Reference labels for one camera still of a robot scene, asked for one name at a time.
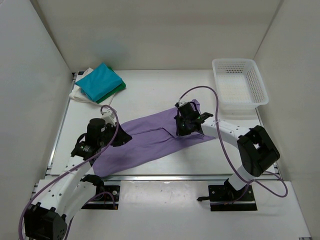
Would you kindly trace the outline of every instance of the teal cloth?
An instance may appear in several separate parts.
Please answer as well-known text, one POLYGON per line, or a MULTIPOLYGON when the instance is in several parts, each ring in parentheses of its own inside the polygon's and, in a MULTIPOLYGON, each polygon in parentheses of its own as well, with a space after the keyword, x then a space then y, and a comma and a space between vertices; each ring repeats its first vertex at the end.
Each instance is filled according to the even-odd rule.
POLYGON ((104 63, 101 63, 100 66, 75 84, 81 88, 88 99, 96 102, 122 83, 121 77, 104 63))

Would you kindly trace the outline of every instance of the purple towel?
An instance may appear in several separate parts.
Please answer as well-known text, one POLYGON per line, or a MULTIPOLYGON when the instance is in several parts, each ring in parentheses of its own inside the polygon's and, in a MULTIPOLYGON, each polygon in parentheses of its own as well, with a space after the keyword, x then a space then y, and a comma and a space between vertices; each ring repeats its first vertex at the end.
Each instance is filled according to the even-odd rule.
MULTIPOLYGON (((200 103, 195 99, 192 101, 200 112, 200 103)), ((132 140, 105 150, 93 164, 94 173, 106 177, 214 139, 196 132, 177 136, 176 115, 177 108, 173 107, 121 124, 123 130, 132 136, 132 140)))

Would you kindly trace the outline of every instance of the white plastic basket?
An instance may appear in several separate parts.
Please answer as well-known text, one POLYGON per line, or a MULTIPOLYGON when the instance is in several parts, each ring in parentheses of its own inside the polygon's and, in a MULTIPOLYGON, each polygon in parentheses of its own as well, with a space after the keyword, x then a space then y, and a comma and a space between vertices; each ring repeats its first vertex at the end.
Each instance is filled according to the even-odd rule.
POLYGON ((223 110, 252 110, 269 102, 255 61, 246 58, 218 58, 212 61, 212 67, 223 110))

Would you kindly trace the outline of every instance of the black bracket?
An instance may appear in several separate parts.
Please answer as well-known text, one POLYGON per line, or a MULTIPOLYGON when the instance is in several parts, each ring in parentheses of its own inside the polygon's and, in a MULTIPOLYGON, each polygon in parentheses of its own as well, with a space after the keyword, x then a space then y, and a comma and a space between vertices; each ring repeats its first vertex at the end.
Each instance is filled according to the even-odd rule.
POLYGON ((215 204, 222 202, 232 202, 234 199, 226 193, 225 185, 209 185, 209 200, 211 212, 225 211, 257 211, 255 195, 252 186, 249 186, 242 198, 231 204, 215 204))
POLYGON ((108 194, 99 196, 92 202, 87 203, 81 209, 95 209, 95 210, 118 210, 119 208, 119 197, 120 197, 120 186, 119 185, 105 185, 104 192, 109 192, 113 195, 115 201, 115 208, 112 203, 112 199, 108 194))

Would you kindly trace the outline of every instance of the white wall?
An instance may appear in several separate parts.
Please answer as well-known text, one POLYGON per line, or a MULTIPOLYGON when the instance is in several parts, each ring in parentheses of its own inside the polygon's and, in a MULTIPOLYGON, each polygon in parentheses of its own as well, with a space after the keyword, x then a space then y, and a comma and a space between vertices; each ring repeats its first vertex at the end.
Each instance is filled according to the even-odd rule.
POLYGON ((285 0, 255 61, 270 102, 262 121, 276 142, 314 239, 320 239, 320 1, 285 0))
POLYGON ((215 58, 252 59, 280 2, 37 1, 73 72, 101 62, 117 70, 211 69, 215 58))
POLYGON ((0 0, 0 239, 43 178, 72 74, 29 0, 0 0))

